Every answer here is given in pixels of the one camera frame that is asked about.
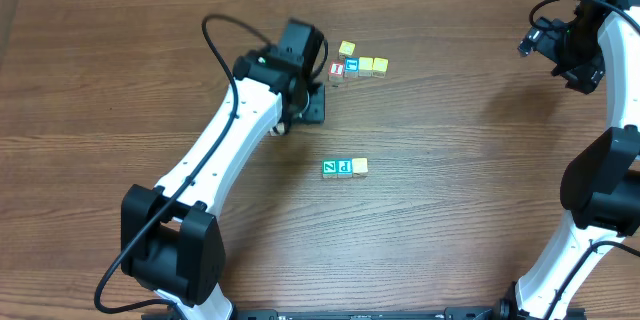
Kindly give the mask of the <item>plain white wooden block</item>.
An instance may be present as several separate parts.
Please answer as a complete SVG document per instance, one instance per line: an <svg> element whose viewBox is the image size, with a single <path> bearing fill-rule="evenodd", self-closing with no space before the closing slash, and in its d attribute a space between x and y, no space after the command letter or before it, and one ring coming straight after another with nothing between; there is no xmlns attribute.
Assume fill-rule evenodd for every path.
<svg viewBox="0 0 640 320"><path fill-rule="evenodd" d="M286 134L286 127L283 123L279 123L275 127L270 129L271 136L284 136L285 134Z"/></svg>

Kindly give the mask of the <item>green Z block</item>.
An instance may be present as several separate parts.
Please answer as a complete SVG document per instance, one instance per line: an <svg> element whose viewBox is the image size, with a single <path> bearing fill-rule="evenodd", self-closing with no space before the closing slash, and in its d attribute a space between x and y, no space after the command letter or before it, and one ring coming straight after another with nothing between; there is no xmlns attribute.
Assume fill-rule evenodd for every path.
<svg viewBox="0 0 640 320"><path fill-rule="evenodd" d="M322 161L322 177L323 178L338 177L338 164L336 160L328 159L328 160Z"/></svg>

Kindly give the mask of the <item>blue P block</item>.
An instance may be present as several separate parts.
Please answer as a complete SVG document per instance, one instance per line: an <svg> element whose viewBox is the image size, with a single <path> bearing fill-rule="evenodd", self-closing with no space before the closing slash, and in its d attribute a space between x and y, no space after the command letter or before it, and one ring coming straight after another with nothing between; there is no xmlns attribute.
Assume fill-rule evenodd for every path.
<svg viewBox="0 0 640 320"><path fill-rule="evenodd" d="M351 159L339 159L337 163L337 176L339 178L351 178L353 176L353 162Z"/></svg>

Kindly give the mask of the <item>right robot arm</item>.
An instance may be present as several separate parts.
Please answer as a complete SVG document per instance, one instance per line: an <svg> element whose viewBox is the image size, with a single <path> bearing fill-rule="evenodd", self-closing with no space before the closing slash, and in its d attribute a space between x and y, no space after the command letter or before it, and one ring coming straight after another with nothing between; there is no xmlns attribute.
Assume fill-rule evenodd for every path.
<svg viewBox="0 0 640 320"><path fill-rule="evenodd" d="M569 22L529 15L519 44L555 63L568 88L592 93L606 84L606 130L567 166L558 228L532 268L484 319L582 319L573 296L613 248L639 229L639 0L572 0Z"/></svg>

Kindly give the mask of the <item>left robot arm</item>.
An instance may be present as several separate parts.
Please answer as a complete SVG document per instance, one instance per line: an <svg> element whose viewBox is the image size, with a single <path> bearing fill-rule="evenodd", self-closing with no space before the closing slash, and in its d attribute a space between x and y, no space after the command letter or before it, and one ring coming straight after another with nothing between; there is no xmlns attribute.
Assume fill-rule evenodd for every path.
<svg viewBox="0 0 640 320"><path fill-rule="evenodd" d="M219 217L242 168L267 134L321 124L325 91L317 77L328 45L315 26L288 21L280 40L222 67L229 87L220 108L180 162L152 188L132 186L121 204L121 252L106 272L134 278L161 305L163 319L233 319L219 281L226 254Z"/></svg>

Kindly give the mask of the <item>red letter block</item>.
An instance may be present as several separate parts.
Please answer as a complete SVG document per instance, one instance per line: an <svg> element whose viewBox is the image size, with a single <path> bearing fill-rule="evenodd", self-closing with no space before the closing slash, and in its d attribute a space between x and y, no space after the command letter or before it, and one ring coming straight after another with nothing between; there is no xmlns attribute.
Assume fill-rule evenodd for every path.
<svg viewBox="0 0 640 320"><path fill-rule="evenodd" d="M334 83L341 83L344 81L344 72L344 63L340 61L334 61L329 66L328 80Z"/></svg>

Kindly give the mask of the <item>blue letter block in row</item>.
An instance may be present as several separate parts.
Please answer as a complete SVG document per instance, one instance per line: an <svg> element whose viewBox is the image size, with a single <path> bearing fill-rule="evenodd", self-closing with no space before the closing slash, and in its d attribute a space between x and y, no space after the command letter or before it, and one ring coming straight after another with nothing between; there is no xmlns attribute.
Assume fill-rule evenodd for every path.
<svg viewBox="0 0 640 320"><path fill-rule="evenodd" d="M358 58L345 59L344 76L346 78L357 78L359 76L359 59Z"/></svg>

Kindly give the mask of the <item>yellow block top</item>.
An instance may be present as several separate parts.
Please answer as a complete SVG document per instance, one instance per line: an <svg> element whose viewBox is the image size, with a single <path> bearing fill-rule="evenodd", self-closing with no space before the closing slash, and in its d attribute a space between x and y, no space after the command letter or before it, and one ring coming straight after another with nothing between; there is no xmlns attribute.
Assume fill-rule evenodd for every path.
<svg viewBox="0 0 640 320"><path fill-rule="evenodd" d="M340 46L338 49L338 59L340 61L343 61L346 58L352 57L355 51L355 47L356 47L355 43L343 40L340 43Z"/></svg>

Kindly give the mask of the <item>yellow block middle row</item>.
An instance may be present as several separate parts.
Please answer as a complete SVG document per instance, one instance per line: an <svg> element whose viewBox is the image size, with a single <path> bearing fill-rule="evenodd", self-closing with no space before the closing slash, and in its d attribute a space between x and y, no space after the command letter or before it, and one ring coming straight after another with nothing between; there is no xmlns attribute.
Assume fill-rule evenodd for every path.
<svg viewBox="0 0 640 320"><path fill-rule="evenodd" d="M374 59L372 57L360 57L358 59L358 76L371 77L373 73Z"/></svg>

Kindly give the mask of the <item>yellow block row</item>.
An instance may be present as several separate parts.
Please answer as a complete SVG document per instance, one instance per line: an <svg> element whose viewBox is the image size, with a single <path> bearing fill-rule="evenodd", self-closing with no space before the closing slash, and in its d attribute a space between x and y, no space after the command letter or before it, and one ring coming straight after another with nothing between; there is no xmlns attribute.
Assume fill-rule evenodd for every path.
<svg viewBox="0 0 640 320"><path fill-rule="evenodd" d="M372 76L377 78L385 78L388 70L388 64L388 59L375 57L372 64Z"/></svg>
<svg viewBox="0 0 640 320"><path fill-rule="evenodd" d="M373 73L374 59L372 57L360 57L358 59L358 76L371 77Z"/></svg>

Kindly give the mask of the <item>yellow block right row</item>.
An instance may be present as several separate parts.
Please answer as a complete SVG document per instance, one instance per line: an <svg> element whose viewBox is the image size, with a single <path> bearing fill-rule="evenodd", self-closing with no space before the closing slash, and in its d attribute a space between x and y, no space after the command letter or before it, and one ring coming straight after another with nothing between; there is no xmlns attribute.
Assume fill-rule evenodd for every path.
<svg viewBox="0 0 640 320"><path fill-rule="evenodd" d="M388 70L388 64L388 59L375 57L372 64L372 76L377 78L385 78Z"/></svg>

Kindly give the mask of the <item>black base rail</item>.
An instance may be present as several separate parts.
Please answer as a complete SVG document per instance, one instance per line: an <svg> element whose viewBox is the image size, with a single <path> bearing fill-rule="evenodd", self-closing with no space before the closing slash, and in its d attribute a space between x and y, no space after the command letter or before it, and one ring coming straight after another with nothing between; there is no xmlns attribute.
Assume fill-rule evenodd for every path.
<svg viewBox="0 0 640 320"><path fill-rule="evenodd" d="M482 320L490 319L492 308L449 307L431 311L343 311L343 312L278 312L276 310L237 310L231 320Z"/></svg>

